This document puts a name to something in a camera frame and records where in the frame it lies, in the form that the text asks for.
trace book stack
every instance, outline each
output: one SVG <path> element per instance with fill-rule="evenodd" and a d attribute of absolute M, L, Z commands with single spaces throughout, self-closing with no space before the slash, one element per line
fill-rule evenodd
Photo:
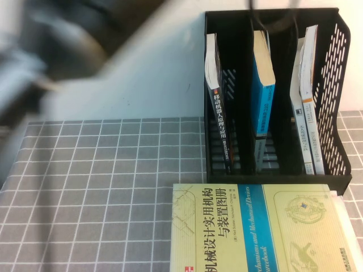
<path fill-rule="evenodd" d="M 323 175 L 324 165 L 313 101 L 313 80 L 318 26 L 306 29 L 299 39 L 290 85 L 290 98 L 301 151 L 308 175 Z"/>
<path fill-rule="evenodd" d="M 301 156 L 307 175 L 324 174 L 313 101 L 317 29 L 317 25 L 307 28 L 305 38 L 298 41 L 290 84 L 292 122 L 296 126 L 296 136 L 299 139 Z M 253 45 L 251 88 L 250 90 L 239 90 L 238 85 L 236 85 L 236 71 L 223 70 L 221 67 L 217 34 L 212 33 L 206 36 L 205 80 L 214 112 L 213 123 L 218 129 L 224 168 L 227 174 L 232 173 L 234 166 L 231 132 L 235 130 L 232 126 L 233 120 L 229 116 L 231 111 L 226 107 L 230 105 L 231 101 L 234 101 L 236 92 L 250 92 L 248 137 L 250 152 L 254 158 L 255 173 L 261 173 L 266 167 L 264 160 L 265 162 L 269 161 L 266 141 L 268 135 L 271 137 L 269 123 L 276 80 L 271 61 L 268 33 L 266 31 L 254 31 Z"/>

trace book title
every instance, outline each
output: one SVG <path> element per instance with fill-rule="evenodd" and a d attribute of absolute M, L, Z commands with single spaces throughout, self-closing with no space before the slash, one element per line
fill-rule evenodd
<path fill-rule="evenodd" d="M 229 230 L 228 206 L 226 189 L 205 188 L 203 196 L 203 233 L 204 233 L 204 256 L 205 272 L 218 272 L 218 254 L 216 245 L 216 230 L 218 236 L 227 238 Z"/>
<path fill-rule="evenodd" d="M 255 224 L 255 216 L 254 216 L 254 209 L 252 206 L 252 198 L 251 198 L 251 192 L 250 187 L 246 187 L 246 205 L 248 207 L 248 214 L 249 214 L 249 223 L 250 223 L 250 235 L 252 235 L 252 240 L 254 243 L 254 256 L 255 256 L 255 268 L 258 272 L 260 271 L 270 271 L 270 264 L 268 261 L 268 255 L 267 255 L 267 248 L 266 246 L 259 246 L 259 241 L 257 238 L 256 233 L 256 224 Z"/>
<path fill-rule="evenodd" d="M 224 122 L 224 118 L 223 118 L 223 114 L 222 114 L 221 98 L 220 98 L 220 95 L 218 94 L 217 90 L 214 90 L 213 98 L 214 98 L 214 107 L 216 108 L 216 114 L 217 114 L 218 130 L 220 132 L 220 136 L 221 136 L 222 143 L 223 143 L 223 152 L 225 154 L 225 159 L 229 160 L 226 126 L 225 126 L 225 122 Z"/>

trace white book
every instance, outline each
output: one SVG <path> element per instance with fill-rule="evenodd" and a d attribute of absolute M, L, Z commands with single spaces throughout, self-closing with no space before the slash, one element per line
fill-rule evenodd
<path fill-rule="evenodd" d="M 309 137 L 307 135 L 307 127 L 305 122 L 302 99 L 299 94 L 299 67 L 300 67 L 300 52 L 304 38 L 299 39 L 297 52 L 295 56 L 294 69 L 290 84 L 290 99 L 293 107 L 296 129 L 298 131 L 302 157 L 304 159 L 305 171 L 307 175 L 314 174 L 313 160 L 311 158 Z"/>
<path fill-rule="evenodd" d="M 323 175 L 324 164 L 322 149 L 320 147 L 318 126 L 316 124 L 316 115 L 313 102 L 313 80 L 314 80 L 314 62 L 316 48 L 316 32 L 318 26 L 314 25 L 306 29 L 305 42 L 301 50 L 300 66 L 300 95 L 302 99 L 307 131 L 313 156 L 315 172 L 317 175 Z"/>

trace book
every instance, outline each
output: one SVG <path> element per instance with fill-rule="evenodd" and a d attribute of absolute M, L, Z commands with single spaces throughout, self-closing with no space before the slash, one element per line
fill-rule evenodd
<path fill-rule="evenodd" d="M 311 154 L 317 175 L 323 175 L 324 164 L 320 147 L 318 126 L 316 124 L 315 107 L 313 101 L 313 80 L 315 65 L 316 33 L 318 26 L 306 28 L 305 42 L 300 56 L 300 95 L 304 109 L 306 126 L 309 135 Z"/>
<path fill-rule="evenodd" d="M 233 149 L 230 142 L 229 127 L 227 125 L 224 91 L 222 90 L 222 69 L 217 46 L 217 35 L 207 34 L 205 54 L 205 80 L 208 86 L 210 100 L 216 119 L 218 132 L 222 142 L 223 160 L 226 173 L 231 173 L 233 167 Z"/>
<path fill-rule="evenodd" d="M 172 272 L 357 272 L 327 185 L 175 184 L 172 205 Z"/>
<path fill-rule="evenodd" d="M 308 132 L 306 127 L 304 110 L 302 106 L 302 99 L 299 93 L 300 52 L 303 43 L 304 43 L 304 38 L 298 40 L 297 52 L 295 56 L 293 74 L 291 77 L 291 84 L 290 84 L 290 99 L 291 99 L 292 109 L 294 112 L 295 125 L 299 135 L 300 147 L 305 165 L 305 172 L 307 175 L 313 175 L 314 174 L 313 160 L 311 158 L 309 137 L 307 135 Z"/>
<path fill-rule="evenodd" d="M 251 122 L 256 172 L 262 170 L 274 90 L 275 75 L 270 58 L 268 35 L 264 31 L 254 31 Z"/>

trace blue book spine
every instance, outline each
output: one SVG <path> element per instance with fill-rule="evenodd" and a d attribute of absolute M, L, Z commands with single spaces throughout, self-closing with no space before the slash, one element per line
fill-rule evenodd
<path fill-rule="evenodd" d="M 265 137 L 267 135 L 274 90 L 274 84 L 269 86 L 261 84 L 254 57 L 251 91 L 251 119 L 256 137 Z"/>

